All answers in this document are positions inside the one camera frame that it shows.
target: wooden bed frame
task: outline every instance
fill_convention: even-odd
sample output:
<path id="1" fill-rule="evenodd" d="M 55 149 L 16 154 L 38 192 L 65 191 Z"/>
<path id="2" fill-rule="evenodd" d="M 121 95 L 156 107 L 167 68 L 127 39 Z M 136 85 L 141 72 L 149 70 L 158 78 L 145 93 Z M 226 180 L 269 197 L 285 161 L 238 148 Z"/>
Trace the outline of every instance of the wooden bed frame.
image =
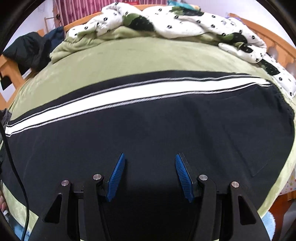
<path id="1" fill-rule="evenodd" d="M 158 5 L 158 4 L 149 4 L 149 5 L 135 5 L 140 10 L 144 10 L 147 7 L 152 7 L 152 6 L 163 6 L 163 5 Z M 94 16 L 100 15 L 102 12 L 97 12 L 92 15 L 86 16 L 84 18 L 81 18 L 73 23 L 70 23 L 66 26 L 64 26 L 65 32 L 67 32 L 70 28 L 84 24 L 88 22 L 91 18 Z M 236 14 L 230 13 L 230 17 L 239 17 Z M 267 47 L 274 47 L 278 51 L 279 57 L 278 57 L 278 62 L 283 66 L 286 67 L 288 63 L 293 63 L 296 65 L 296 49 L 292 47 L 287 41 L 282 39 L 280 36 L 276 35 L 275 33 L 271 32 L 270 30 L 253 23 L 249 20 L 240 18 L 245 25 L 247 25 L 253 32 L 255 32 L 259 37 L 261 37 L 267 44 Z M 43 36 L 44 35 L 44 30 L 39 30 L 38 33 Z M 11 79 L 14 87 L 15 87 L 15 92 L 9 99 L 9 101 L 5 101 L 2 95 L 0 95 L 0 110 L 4 108 L 8 108 L 11 103 L 13 102 L 17 91 L 19 88 L 32 76 L 28 76 L 27 78 L 23 79 L 17 64 L 10 60 L 5 58 L 4 56 L 0 56 L 0 72 L 2 76 L 9 76 Z"/>

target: ridged blue rubber pad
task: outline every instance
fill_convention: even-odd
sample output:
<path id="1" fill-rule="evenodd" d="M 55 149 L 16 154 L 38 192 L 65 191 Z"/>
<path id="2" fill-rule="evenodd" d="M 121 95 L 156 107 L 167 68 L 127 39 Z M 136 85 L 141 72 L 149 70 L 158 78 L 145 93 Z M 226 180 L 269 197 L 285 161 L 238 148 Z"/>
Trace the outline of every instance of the ridged blue rubber pad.
<path id="1" fill-rule="evenodd" d="M 125 163 L 126 160 L 124 154 L 122 153 L 108 181 L 108 192 L 106 195 L 106 199 L 108 202 L 110 202 L 112 198 L 115 197 L 119 182 L 121 180 L 121 175 L 124 170 Z"/>
<path id="2" fill-rule="evenodd" d="M 189 202 L 193 202 L 192 181 L 179 154 L 176 155 L 175 165 L 185 198 L 187 198 Z"/>

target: silver screw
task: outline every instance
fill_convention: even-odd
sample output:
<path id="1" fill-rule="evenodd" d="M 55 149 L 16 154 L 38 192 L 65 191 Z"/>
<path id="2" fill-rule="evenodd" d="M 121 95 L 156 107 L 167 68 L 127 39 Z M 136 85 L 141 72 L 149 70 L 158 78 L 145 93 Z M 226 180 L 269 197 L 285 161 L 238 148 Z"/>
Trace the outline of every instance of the silver screw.
<path id="1" fill-rule="evenodd" d="M 206 180 L 207 180 L 207 175 L 201 174 L 201 175 L 199 176 L 199 178 L 200 178 L 200 180 L 202 180 L 202 181 L 206 181 Z"/>
<path id="2" fill-rule="evenodd" d="M 100 180 L 102 178 L 102 175 L 101 174 L 95 174 L 93 175 L 93 179 L 94 180 Z"/>
<path id="3" fill-rule="evenodd" d="M 234 188 L 238 188 L 239 187 L 239 183 L 238 182 L 232 182 L 231 186 L 233 186 Z"/>
<path id="4" fill-rule="evenodd" d="M 63 180 L 61 183 L 62 186 L 67 186 L 68 184 L 69 184 L 68 180 Z"/>

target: white wall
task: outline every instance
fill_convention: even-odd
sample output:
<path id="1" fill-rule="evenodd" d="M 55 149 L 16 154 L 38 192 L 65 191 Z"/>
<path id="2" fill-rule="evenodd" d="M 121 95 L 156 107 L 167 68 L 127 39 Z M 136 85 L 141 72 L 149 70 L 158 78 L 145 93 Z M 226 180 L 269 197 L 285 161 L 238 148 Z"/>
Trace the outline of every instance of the white wall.
<path id="1" fill-rule="evenodd" d="M 19 36 L 25 35 L 27 33 L 36 32 L 40 29 L 44 29 L 44 32 L 46 33 L 44 17 L 46 18 L 53 17 L 52 8 L 53 8 L 53 0 L 46 0 L 45 2 L 43 2 L 25 19 L 25 21 L 13 34 L 13 36 L 11 37 L 11 39 L 9 40 L 5 48 L 10 46 L 15 41 L 16 38 L 18 38 Z M 55 28 L 54 20 L 48 19 L 47 25 L 48 25 L 49 31 L 53 30 Z"/>
<path id="2" fill-rule="evenodd" d="M 293 47 L 293 41 L 279 24 L 279 22 L 256 0 L 186 0 L 189 4 L 195 4 L 201 7 L 204 12 L 227 17 L 228 13 L 234 13 L 238 16 L 257 23 L 270 31 L 274 32 Z"/>

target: pink curtain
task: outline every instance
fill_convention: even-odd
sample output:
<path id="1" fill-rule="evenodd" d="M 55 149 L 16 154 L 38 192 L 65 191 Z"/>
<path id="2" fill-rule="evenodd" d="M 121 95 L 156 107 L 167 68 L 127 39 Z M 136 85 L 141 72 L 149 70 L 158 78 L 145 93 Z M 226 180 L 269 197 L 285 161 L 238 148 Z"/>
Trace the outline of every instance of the pink curtain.
<path id="1" fill-rule="evenodd" d="M 118 0 L 118 2 L 134 2 L 136 0 Z M 138 0 L 139 4 L 165 4 L 166 0 Z M 80 18 L 100 12 L 117 0 L 55 0 L 61 17 L 61 25 L 66 26 Z"/>

